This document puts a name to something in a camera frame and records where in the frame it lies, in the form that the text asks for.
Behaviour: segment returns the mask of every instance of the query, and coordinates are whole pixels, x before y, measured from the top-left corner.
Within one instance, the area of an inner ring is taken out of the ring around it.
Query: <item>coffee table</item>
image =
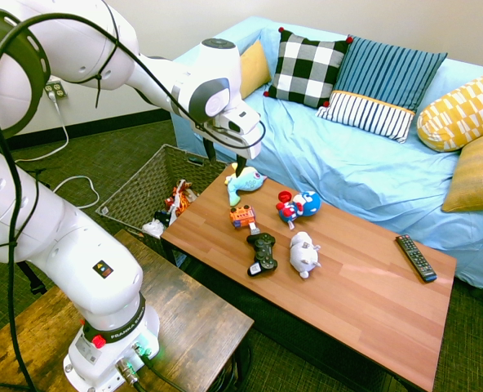
[[[235,229],[225,171],[164,232],[176,247],[317,330],[377,363],[411,389],[431,391],[445,330],[456,261],[417,243],[437,273],[424,283],[395,242],[396,233],[324,203],[314,216],[289,229],[275,208],[277,195],[293,189],[267,179],[255,192],[240,192],[239,206],[252,206],[262,232],[276,238],[277,269],[249,277],[255,251],[247,227]],[[320,245],[308,279],[289,262],[290,239],[306,231]]]

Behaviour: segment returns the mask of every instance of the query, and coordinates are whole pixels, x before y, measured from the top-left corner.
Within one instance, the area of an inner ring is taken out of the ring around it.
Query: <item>wooden side table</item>
[[[183,389],[206,391],[235,354],[253,321],[125,231],[116,235],[144,270],[142,293],[160,316],[160,352],[155,368]],[[48,392],[74,390],[62,361],[80,327],[80,314],[57,287],[16,318],[20,350],[35,385]],[[174,389],[147,368],[146,390]],[[24,385],[9,325],[0,331],[0,383]],[[131,390],[122,385],[119,391]]]

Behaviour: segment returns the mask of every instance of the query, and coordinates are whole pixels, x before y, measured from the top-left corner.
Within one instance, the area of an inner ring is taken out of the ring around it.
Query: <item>blue couch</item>
[[[346,36],[251,17],[218,35],[241,53],[262,42],[273,76],[279,27],[306,38],[334,41]],[[191,65],[198,47],[175,61]],[[483,67],[447,59],[428,88],[419,110],[483,75]],[[316,117],[304,105],[263,96],[262,86],[246,102],[267,128],[261,154],[249,161],[261,173],[297,190],[314,190],[325,202],[455,257],[456,277],[483,289],[483,211],[445,213],[445,200],[459,152],[438,153],[425,146],[415,129],[404,144]],[[172,116],[178,146],[205,155],[201,137],[189,123]],[[218,159],[235,155],[216,146]]]

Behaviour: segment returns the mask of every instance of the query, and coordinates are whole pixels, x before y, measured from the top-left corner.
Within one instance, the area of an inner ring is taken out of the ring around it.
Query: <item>yellow patterned pillow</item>
[[[254,90],[271,81],[264,47],[262,47],[260,41],[256,41],[243,52],[243,55],[240,57],[240,66],[240,94],[243,100],[252,94]]]
[[[435,151],[454,151],[483,136],[483,76],[432,102],[418,117],[419,139]]]
[[[483,210],[483,137],[463,147],[442,210]]]

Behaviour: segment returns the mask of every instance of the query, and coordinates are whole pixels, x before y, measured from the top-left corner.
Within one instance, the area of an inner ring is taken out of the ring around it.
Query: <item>electrical outlet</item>
[[[46,83],[44,90],[46,90],[46,93],[48,94],[53,91],[57,99],[68,97],[68,93],[64,89],[64,86],[62,86],[62,82],[60,80],[51,80],[50,82]]]

